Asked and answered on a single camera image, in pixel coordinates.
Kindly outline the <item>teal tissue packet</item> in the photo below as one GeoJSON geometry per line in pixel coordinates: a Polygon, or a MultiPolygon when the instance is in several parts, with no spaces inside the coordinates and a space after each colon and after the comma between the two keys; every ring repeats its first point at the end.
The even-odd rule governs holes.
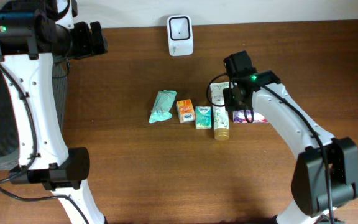
{"type": "Polygon", "coordinates": [[[210,106],[197,106],[195,109],[195,127],[196,129],[211,129],[211,107],[210,106]]]}

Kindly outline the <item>teal snack bag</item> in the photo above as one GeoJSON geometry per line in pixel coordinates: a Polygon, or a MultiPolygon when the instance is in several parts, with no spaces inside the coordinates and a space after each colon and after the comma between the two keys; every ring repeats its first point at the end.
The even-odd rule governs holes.
{"type": "Polygon", "coordinates": [[[175,101],[176,95],[177,92],[173,90],[162,90],[157,93],[155,103],[150,112],[150,124],[166,121],[172,118],[170,109],[173,106],[173,102],[175,101]]]}

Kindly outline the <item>purple tissue pack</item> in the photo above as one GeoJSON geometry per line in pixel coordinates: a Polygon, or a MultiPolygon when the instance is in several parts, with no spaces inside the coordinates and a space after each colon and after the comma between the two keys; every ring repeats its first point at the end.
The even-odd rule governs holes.
{"type": "Polygon", "coordinates": [[[260,113],[253,111],[252,116],[251,110],[237,110],[232,112],[234,123],[247,123],[247,121],[253,120],[253,123],[268,123],[268,120],[263,117],[260,113]]]}

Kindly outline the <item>white cream tube gold cap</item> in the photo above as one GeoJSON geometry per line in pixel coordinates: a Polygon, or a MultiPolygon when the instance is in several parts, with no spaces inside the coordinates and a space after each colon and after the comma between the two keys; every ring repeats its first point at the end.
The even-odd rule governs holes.
{"type": "Polygon", "coordinates": [[[229,82],[212,83],[210,85],[214,138],[218,141],[229,140],[229,113],[224,107],[223,95],[223,90],[228,87],[229,82]]]}

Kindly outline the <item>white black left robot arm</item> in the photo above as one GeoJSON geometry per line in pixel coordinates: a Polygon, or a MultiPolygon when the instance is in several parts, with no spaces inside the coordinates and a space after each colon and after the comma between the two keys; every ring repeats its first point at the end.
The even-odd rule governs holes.
{"type": "Polygon", "coordinates": [[[19,137],[7,181],[43,185],[72,223],[106,223],[88,185],[89,152],[65,144],[53,95],[54,64],[108,51],[100,23],[76,23],[77,14],[75,0],[9,1],[0,9],[0,71],[19,137]]]}

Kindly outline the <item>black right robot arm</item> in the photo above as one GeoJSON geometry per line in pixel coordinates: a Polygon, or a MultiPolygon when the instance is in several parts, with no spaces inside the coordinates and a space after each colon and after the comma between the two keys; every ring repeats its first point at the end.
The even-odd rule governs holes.
{"type": "Polygon", "coordinates": [[[229,75],[226,109],[255,109],[291,149],[296,166],[293,201],[274,223],[337,223],[333,211],[358,198],[358,148],[314,122],[268,70],[229,75]]]}

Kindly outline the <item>orange tissue packet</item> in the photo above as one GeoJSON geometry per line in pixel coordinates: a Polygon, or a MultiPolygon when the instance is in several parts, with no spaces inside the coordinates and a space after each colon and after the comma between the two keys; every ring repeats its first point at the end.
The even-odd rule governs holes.
{"type": "Polygon", "coordinates": [[[180,123],[187,123],[195,120],[195,111],[190,99],[177,101],[176,107],[180,123]]]}

